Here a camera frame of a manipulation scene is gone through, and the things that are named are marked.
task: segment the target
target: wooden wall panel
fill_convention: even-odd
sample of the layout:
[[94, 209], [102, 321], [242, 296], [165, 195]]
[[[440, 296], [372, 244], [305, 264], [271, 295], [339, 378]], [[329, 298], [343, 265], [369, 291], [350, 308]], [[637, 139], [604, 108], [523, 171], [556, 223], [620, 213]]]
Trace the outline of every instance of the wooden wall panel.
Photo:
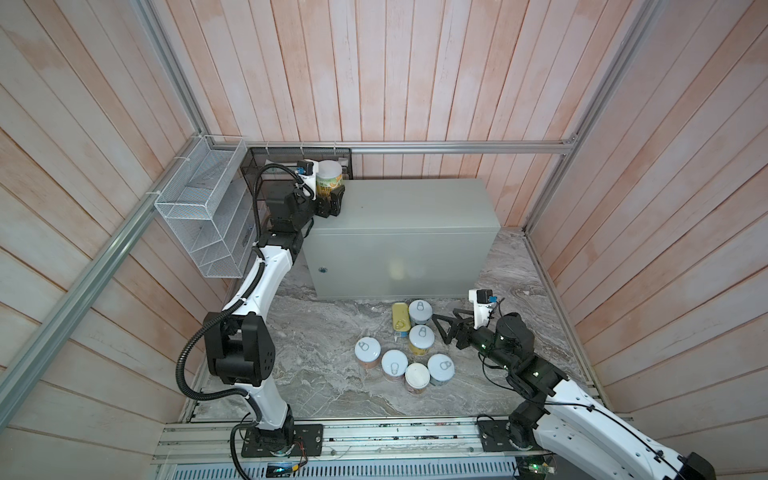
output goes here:
[[[642, 4], [153, 2], [212, 132], [266, 141], [568, 138]], [[367, 154], [356, 177], [480, 177], [521, 226], [556, 160]]]
[[670, 3], [531, 232], [616, 409], [718, 473], [768, 470], [730, 457], [766, 442], [766, 27]]
[[[124, 2], [2, 2], [0, 64], [5, 371], [193, 127]], [[178, 352], [222, 292], [152, 223], [0, 433], [5, 476], [143, 475], [184, 405]]]

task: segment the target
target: mounting plate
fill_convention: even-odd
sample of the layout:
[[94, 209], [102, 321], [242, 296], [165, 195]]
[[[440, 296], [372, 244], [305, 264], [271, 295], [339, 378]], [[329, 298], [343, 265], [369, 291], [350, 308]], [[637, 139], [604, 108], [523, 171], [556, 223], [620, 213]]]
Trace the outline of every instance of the mounting plate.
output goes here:
[[507, 420], [479, 420], [480, 443], [483, 452], [516, 452], [518, 449], [509, 441]]
[[[245, 434], [245, 443], [243, 443], [243, 458], [290, 458], [300, 457], [301, 450], [294, 448], [290, 455], [286, 457], [275, 457], [269, 450], [264, 448], [258, 438], [254, 438], [256, 430], [248, 429]], [[317, 457], [323, 450], [323, 425], [320, 423], [309, 425], [295, 425], [293, 427], [293, 438], [301, 440], [304, 443], [306, 456]]]

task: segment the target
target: yellow can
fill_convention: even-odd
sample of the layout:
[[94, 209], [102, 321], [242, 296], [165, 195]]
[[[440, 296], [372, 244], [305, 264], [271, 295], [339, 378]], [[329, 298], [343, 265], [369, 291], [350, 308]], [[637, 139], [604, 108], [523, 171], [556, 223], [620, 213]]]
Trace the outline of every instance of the yellow can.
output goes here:
[[408, 316], [408, 305], [403, 302], [392, 305], [392, 328], [401, 337], [407, 337], [411, 329], [411, 319]]
[[417, 325], [408, 335], [408, 347], [414, 355], [426, 355], [435, 344], [435, 333], [427, 325]]

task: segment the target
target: white wire basket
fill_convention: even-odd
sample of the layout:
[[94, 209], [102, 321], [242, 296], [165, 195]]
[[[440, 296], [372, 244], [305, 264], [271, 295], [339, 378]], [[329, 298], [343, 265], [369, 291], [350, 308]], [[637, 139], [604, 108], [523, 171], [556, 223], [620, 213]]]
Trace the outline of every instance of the white wire basket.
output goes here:
[[212, 220], [247, 148], [242, 138], [236, 147], [213, 149], [201, 137], [155, 201], [165, 219]]
[[253, 243], [253, 200], [246, 181], [234, 177], [245, 143], [211, 148], [201, 138], [163, 189], [155, 205], [206, 277], [241, 278]]

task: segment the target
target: gray metal cabinet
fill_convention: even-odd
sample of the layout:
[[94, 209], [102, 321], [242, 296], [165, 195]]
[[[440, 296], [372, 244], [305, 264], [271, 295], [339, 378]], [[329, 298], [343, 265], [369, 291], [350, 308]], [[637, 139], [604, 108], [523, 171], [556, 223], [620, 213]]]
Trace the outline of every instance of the gray metal cabinet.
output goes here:
[[320, 299], [459, 298], [499, 228], [477, 179], [350, 180], [303, 251]]

